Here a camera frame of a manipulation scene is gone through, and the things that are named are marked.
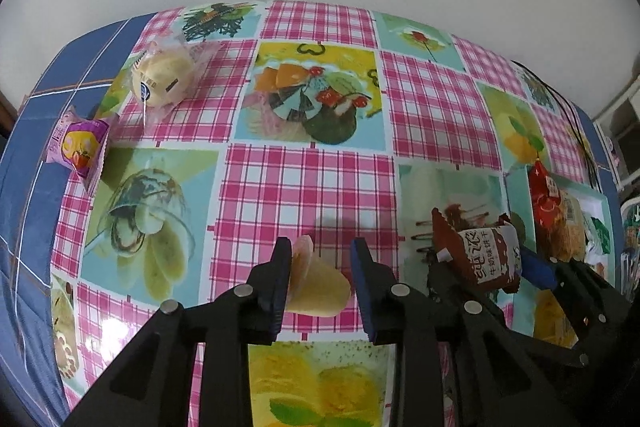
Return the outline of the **yellow clear-wrapped pastry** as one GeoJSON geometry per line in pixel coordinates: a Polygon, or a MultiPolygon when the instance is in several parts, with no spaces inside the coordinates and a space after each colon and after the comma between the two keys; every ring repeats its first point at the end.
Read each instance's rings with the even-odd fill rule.
{"type": "Polygon", "coordinates": [[[350,298],[347,277],[323,261],[309,235],[292,246],[292,265],[285,310],[308,317],[336,317],[350,298]]]}

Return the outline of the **yellow snack packet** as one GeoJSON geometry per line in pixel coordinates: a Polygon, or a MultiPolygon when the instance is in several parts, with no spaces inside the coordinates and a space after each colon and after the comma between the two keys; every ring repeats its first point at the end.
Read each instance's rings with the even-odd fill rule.
{"type": "Polygon", "coordinates": [[[570,321],[549,289],[537,294],[534,337],[564,348],[573,348],[577,343],[570,321]]]}

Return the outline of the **silver green snack packet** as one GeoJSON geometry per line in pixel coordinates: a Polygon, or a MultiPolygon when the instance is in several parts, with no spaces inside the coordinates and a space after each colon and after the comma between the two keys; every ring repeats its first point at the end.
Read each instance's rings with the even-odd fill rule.
{"type": "Polygon", "coordinates": [[[587,213],[584,217],[586,249],[590,255],[609,255],[612,251],[611,236],[605,224],[587,213]]]}

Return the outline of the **dark red biscuit packet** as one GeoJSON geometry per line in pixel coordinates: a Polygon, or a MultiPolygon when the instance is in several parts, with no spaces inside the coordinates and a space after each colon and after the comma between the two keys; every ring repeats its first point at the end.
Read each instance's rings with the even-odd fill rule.
{"type": "Polygon", "coordinates": [[[457,231],[437,208],[432,210],[433,247],[459,277],[480,291],[514,294],[522,275],[518,232],[503,213],[494,225],[457,231]]]}

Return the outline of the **red chip snack bag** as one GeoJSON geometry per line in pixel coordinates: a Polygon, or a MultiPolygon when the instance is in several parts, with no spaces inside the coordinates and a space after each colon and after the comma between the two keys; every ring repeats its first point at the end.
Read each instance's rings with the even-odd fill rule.
{"type": "Polygon", "coordinates": [[[544,164],[537,158],[527,173],[538,254],[551,257],[553,242],[565,225],[562,196],[544,164]]]}

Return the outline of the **purple small candy packet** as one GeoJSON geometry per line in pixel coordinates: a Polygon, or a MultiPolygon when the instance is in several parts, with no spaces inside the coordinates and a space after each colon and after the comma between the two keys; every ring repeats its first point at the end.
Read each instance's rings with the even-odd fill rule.
{"type": "Polygon", "coordinates": [[[93,196],[102,173],[111,130],[116,115],[105,118],[81,118],[74,106],[62,114],[53,127],[47,144],[46,161],[62,165],[76,176],[93,196]]]}

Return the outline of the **patchwork plaid tablecloth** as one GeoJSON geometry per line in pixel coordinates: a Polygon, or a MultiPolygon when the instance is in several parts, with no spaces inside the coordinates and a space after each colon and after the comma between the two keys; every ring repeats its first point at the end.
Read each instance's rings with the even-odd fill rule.
{"type": "Polygon", "coordinates": [[[350,239],[410,284],[433,208],[509,211],[506,174],[540,158],[610,208],[589,117],[523,65],[408,18],[303,1],[212,3],[123,20],[61,50],[1,157],[1,372],[58,426],[165,297],[217,297],[280,236],[345,269],[350,239]],[[151,128],[130,67],[157,38],[206,49],[195,89],[151,128]],[[46,161],[58,118],[116,115],[93,196],[46,161]]]}

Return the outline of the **white shelf unit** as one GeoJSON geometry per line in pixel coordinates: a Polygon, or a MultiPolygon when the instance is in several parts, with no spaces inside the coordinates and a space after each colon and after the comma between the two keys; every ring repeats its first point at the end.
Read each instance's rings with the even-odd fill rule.
{"type": "Polygon", "coordinates": [[[626,86],[593,124],[604,147],[620,202],[639,195],[639,57],[626,86]]]}

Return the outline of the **teal-rimmed white tray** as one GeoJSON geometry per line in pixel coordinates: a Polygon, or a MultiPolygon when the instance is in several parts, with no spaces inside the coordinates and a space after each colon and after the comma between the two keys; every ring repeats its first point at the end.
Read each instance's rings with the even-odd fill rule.
{"type": "MultiPolygon", "coordinates": [[[[546,261],[584,262],[610,284],[615,283],[616,259],[608,201],[601,193],[557,174],[547,176],[550,196],[533,199],[527,167],[506,174],[511,221],[523,246],[546,261]]],[[[521,280],[515,294],[500,294],[506,325],[515,332],[570,348],[577,336],[549,289],[521,280]]]]}

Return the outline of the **small clear-wrapped cookie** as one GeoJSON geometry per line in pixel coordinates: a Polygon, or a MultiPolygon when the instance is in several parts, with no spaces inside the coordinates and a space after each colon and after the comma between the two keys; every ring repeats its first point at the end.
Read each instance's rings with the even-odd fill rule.
{"type": "Polygon", "coordinates": [[[560,209],[562,216],[551,239],[552,254],[560,261],[570,259],[582,261],[586,255],[586,234],[582,208],[580,208],[577,198],[562,191],[560,209]]]}

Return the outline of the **round bun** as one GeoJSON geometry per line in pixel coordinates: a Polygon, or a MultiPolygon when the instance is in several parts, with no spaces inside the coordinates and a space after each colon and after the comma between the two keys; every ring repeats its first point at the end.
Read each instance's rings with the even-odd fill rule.
{"type": "Polygon", "coordinates": [[[205,66],[206,49],[183,38],[157,38],[130,67],[130,89],[151,128],[166,118],[195,89],[205,66]]]}

